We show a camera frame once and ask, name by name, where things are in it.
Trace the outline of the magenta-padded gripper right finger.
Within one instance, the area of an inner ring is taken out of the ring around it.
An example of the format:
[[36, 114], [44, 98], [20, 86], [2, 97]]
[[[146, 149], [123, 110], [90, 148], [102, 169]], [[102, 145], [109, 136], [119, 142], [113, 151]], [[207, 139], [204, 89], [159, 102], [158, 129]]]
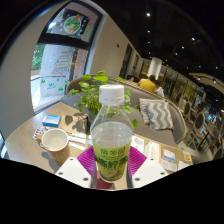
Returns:
[[140, 188], [167, 175], [168, 173], [155, 158], [146, 157], [134, 147], [130, 147], [127, 167], [128, 188]]

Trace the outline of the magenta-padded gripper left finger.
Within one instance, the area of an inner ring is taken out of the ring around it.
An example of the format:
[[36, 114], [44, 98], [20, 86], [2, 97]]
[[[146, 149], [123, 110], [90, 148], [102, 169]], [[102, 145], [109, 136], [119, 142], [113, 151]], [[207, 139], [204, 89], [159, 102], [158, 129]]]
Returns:
[[78, 157], [69, 157], [55, 175], [81, 187], [90, 188], [95, 169], [94, 150], [89, 147]]

